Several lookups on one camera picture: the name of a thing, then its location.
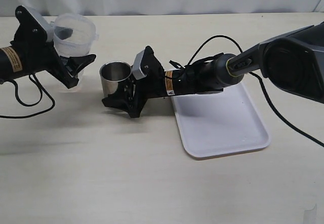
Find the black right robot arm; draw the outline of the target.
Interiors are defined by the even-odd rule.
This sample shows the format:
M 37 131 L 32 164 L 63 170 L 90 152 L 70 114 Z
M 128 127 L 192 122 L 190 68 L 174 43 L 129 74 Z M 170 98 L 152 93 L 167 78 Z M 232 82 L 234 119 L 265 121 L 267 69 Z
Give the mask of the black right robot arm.
M 310 25 L 263 41 L 238 55 L 219 53 L 165 70 L 146 46 L 104 93 L 104 106 L 137 118 L 152 98 L 217 94 L 260 70 L 277 88 L 323 102 L 323 24 Z

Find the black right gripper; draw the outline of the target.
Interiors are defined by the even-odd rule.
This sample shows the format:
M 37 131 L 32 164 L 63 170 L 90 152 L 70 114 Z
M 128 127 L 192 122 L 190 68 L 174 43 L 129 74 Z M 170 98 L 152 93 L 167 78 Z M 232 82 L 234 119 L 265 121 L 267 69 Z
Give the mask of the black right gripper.
M 146 46 L 141 68 L 146 78 L 136 80 L 131 72 L 124 88 L 120 88 L 102 99 L 105 107 L 122 110 L 131 118 L 138 118 L 148 99 L 166 96 L 164 68 L 155 57 L 152 47 Z

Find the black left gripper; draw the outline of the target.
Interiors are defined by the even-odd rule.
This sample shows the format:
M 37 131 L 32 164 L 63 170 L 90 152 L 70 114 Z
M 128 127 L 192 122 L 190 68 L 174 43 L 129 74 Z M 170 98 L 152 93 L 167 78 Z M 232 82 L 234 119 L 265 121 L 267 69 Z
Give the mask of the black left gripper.
M 75 77 L 95 61 L 96 55 L 69 57 L 67 70 L 54 48 L 53 40 L 46 42 L 46 34 L 32 21 L 22 6 L 15 9 L 15 17 L 19 21 L 19 26 L 10 44 L 20 57 L 22 70 L 11 72 L 10 79 L 46 71 L 67 88 L 77 86 L 78 79 Z M 59 29 L 61 40 L 70 38 L 72 34 L 73 29 L 71 28 L 62 27 Z

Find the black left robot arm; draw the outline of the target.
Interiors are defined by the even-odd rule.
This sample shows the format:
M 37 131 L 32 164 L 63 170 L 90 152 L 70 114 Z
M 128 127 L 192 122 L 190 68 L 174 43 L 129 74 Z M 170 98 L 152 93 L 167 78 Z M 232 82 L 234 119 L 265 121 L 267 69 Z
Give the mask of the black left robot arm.
M 19 26 L 10 46 L 1 48 L 1 80 L 6 82 L 46 71 L 65 85 L 77 86 L 77 74 L 92 64 L 95 54 L 59 56 L 54 47 L 54 28 L 34 8 L 15 9 Z

